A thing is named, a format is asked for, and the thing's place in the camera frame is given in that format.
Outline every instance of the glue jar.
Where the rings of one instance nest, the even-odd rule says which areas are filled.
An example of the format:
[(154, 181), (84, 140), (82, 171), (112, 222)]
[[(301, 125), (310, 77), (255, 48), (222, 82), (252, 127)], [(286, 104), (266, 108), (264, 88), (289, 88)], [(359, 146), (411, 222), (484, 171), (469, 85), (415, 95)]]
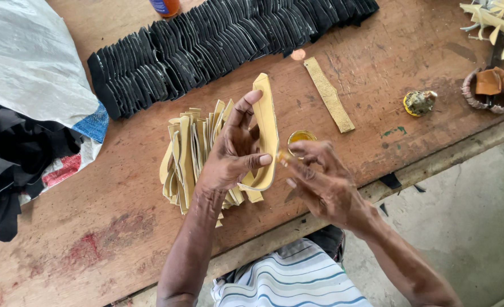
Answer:
[(171, 17), (178, 13), (180, 0), (149, 0), (156, 12), (163, 17)]

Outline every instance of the small bowl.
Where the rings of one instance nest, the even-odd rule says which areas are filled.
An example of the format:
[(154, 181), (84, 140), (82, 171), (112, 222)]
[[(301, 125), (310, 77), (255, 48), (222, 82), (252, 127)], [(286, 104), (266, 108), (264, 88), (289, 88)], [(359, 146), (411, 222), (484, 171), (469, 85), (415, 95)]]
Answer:
[[(316, 136), (308, 130), (297, 130), (288, 138), (288, 145), (297, 141), (316, 141)], [(288, 151), (292, 156), (296, 156), (289, 148)]]

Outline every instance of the hand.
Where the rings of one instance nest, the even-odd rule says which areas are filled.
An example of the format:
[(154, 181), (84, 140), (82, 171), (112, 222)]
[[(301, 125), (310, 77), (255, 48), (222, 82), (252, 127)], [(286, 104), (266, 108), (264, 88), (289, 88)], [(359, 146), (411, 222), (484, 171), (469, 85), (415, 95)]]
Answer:
[[(377, 210), (362, 198), (350, 171), (341, 163), (330, 142), (300, 141), (289, 149), (303, 157), (303, 163), (284, 155), (281, 163), (295, 177), (288, 184), (295, 188), (311, 213), (339, 228), (348, 229), (364, 238), (371, 229)], [(322, 166), (323, 173), (310, 168), (311, 163)]]
[(196, 189), (229, 190), (237, 186), (250, 170), (271, 164), (273, 158), (270, 154), (259, 153), (258, 126), (248, 130), (254, 115), (252, 105), (262, 96), (260, 90), (251, 91), (235, 104), (208, 155)]

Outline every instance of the workbench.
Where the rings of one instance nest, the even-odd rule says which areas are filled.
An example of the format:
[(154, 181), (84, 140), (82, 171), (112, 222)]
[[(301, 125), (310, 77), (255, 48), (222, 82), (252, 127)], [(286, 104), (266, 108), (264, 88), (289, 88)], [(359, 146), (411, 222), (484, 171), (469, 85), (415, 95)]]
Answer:
[[(184, 0), (182, 8), (201, 2)], [(147, 0), (48, 3), (64, 18), (87, 73), (93, 51), (160, 19)], [(97, 160), (24, 205), (17, 237), (0, 242), (0, 306), (103, 306), (155, 283), (184, 219), (159, 182), (168, 120), (241, 98), (260, 73), (269, 74), (281, 143), (299, 129), (330, 140), (371, 201), (392, 193), (375, 181), (383, 175), (399, 170), (405, 187), (503, 142), (504, 115), (471, 108), (460, 91), (467, 74), (486, 65), (490, 47), (459, 30), (470, 22), (458, 3), (379, 0), (380, 11), (360, 28), (333, 28), (303, 47), (337, 88), (351, 132), (339, 133), (303, 59), (282, 55), (111, 121)], [(439, 95), (425, 117), (402, 105), (415, 89)], [(208, 277), (325, 225), (293, 196), (288, 176), (277, 167), (264, 202), (223, 211)]]

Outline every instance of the stack of black leather pieces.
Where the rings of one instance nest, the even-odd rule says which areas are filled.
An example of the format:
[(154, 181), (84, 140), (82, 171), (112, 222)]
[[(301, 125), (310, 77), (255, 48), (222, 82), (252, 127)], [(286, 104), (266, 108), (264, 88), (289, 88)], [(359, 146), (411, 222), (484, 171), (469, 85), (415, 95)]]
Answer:
[(0, 241), (17, 234), (19, 195), (37, 197), (41, 175), (53, 162), (77, 154), (82, 134), (53, 121), (37, 121), (0, 105)]
[(331, 26), (360, 23), (374, 0), (206, 0), (155, 21), (87, 60), (93, 87), (112, 119), (175, 100), (264, 55), (290, 55)]

